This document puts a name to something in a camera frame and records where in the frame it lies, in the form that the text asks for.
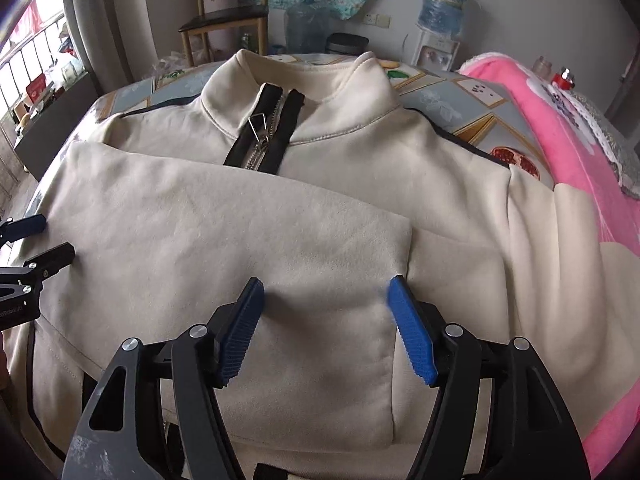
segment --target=zipper pull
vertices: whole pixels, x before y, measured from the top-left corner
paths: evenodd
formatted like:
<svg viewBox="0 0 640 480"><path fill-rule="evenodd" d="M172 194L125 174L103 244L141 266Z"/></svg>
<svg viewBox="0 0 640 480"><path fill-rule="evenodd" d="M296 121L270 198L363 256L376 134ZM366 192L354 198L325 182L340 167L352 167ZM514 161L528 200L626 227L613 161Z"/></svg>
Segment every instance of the zipper pull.
<svg viewBox="0 0 640 480"><path fill-rule="evenodd" d="M254 118L262 117L263 128L254 125ZM249 126L254 131L255 140L257 142L257 149L261 150L269 143L269 129L267 128L267 117L265 114L255 114L249 117Z"/></svg>

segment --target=screw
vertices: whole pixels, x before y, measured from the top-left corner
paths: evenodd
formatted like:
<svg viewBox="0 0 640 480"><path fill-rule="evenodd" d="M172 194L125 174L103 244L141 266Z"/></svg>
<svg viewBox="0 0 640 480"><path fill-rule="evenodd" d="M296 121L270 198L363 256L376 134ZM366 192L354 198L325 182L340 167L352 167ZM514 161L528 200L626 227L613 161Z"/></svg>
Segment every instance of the screw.
<svg viewBox="0 0 640 480"><path fill-rule="evenodd" d="M189 330L189 335L191 337L193 337L194 339L197 339L199 337L203 337L206 334L207 334L207 327L204 326L204 325L192 326L191 330Z"/></svg>
<svg viewBox="0 0 640 480"><path fill-rule="evenodd" d="M122 343L122 349L125 352L130 352L131 350L133 350L136 346L138 346L138 340L135 337L130 337L129 339L127 339L124 343Z"/></svg>
<svg viewBox="0 0 640 480"><path fill-rule="evenodd" d="M513 345L518 349L518 350L529 350L529 347L531 346L529 344L529 341L527 341L526 339L524 339L523 337L517 337L516 339L513 340Z"/></svg>
<svg viewBox="0 0 640 480"><path fill-rule="evenodd" d="M444 331L448 336L451 337L460 337L461 335L463 335L463 333L465 333L465 331L462 330L461 326L455 324L447 325Z"/></svg>

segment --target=tiled floor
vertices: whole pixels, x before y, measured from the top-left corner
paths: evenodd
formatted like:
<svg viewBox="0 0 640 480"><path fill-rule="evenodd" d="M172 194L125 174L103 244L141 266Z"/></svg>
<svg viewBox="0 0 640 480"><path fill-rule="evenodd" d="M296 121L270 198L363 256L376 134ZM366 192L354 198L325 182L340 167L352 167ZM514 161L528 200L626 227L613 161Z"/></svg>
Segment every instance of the tiled floor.
<svg viewBox="0 0 640 480"><path fill-rule="evenodd" d="M38 183L31 173L25 173L22 180L12 191L12 198L6 208L6 212L2 220L5 218L22 218L31 197L36 191ZM7 267L11 256L12 244L5 244L0 247L0 267Z"/></svg>

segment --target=electrical outlet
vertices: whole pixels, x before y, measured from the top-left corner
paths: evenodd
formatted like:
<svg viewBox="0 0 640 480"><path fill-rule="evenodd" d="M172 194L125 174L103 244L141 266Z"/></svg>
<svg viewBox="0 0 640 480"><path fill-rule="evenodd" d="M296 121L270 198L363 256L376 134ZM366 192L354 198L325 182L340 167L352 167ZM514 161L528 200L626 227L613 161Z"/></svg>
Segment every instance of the electrical outlet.
<svg viewBox="0 0 640 480"><path fill-rule="evenodd" d="M382 28L389 28L391 24L391 16L387 16L386 14L379 14L376 18L376 26Z"/></svg>
<svg viewBox="0 0 640 480"><path fill-rule="evenodd" d="M377 14L371 14L371 13L365 14L364 19L362 20L362 23L364 23L365 25L375 25L377 18L378 18Z"/></svg>

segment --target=chair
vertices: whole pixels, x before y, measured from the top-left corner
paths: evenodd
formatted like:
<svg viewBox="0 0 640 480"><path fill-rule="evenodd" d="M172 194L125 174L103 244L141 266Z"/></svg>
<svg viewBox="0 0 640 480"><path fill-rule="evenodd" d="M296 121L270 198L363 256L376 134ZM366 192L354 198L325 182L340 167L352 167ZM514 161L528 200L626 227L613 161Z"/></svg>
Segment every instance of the chair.
<svg viewBox="0 0 640 480"><path fill-rule="evenodd" d="M201 36L205 48L207 62L211 61L209 38L207 32L221 28L242 27L256 25L258 27L258 52L261 56L267 54L267 20L269 15L269 0L261 0L260 5L233 7L215 12L204 12L204 0L198 0L198 16L186 23L178 31L182 35L184 53L187 55L189 66L193 64L190 36Z"/></svg>

